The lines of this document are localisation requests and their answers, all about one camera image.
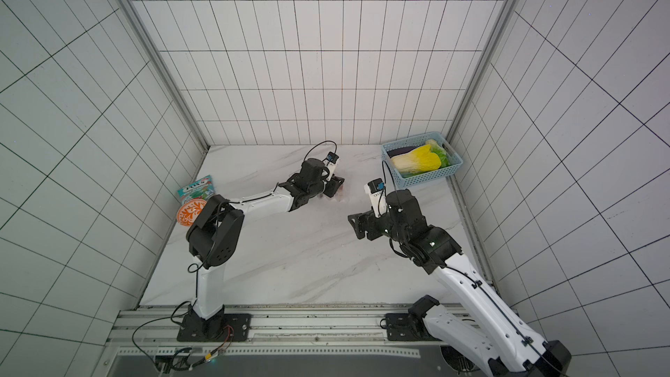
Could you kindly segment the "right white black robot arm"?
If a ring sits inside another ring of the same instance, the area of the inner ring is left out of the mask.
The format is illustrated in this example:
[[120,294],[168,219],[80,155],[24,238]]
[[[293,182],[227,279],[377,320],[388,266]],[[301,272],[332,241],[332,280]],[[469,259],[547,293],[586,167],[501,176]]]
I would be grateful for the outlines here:
[[386,237],[396,254],[422,268],[457,296],[474,324],[458,319],[429,295],[409,309],[410,330],[455,349],[488,376],[565,376],[572,355],[546,340],[501,299],[462,247],[443,228],[430,225],[409,190],[387,192],[376,179],[364,186],[372,207],[347,218],[359,239]]

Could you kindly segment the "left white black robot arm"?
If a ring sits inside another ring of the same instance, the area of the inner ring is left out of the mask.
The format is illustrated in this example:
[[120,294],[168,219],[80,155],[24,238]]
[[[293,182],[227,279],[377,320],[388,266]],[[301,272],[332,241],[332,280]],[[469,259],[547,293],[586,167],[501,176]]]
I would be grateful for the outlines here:
[[195,267],[195,301],[179,324],[179,342],[245,341],[249,314],[225,314],[225,263],[235,253],[245,225],[303,207],[319,195],[334,197],[344,183],[335,175],[338,155],[306,158],[301,169],[271,192],[234,202],[221,195],[207,200],[186,233]]

